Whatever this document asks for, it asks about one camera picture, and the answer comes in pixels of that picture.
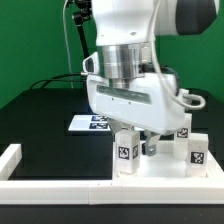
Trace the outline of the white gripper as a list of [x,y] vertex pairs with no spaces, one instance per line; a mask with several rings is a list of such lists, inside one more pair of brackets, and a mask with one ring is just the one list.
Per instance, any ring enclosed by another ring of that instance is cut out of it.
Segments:
[[128,89],[115,89],[108,79],[89,75],[87,92],[92,111],[111,118],[109,126],[114,134],[128,129],[124,123],[146,130],[148,156],[156,154],[161,135],[175,133],[184,125],[185,109],[163,90],[155,73],[132,79]]

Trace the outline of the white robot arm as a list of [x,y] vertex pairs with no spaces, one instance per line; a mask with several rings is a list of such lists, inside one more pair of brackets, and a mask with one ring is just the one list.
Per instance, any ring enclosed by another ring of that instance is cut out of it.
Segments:
[[87,92],[93,112],[109,118],[114,132],[122,124],[145,130],[145,152],[153,155],[162,135],[184,125],[187,109],[205,100],[179,87],[177,75],[164,74],[155,38],[197,35],[217,18],[219,0],[92,0],[97,51],[89,57]]

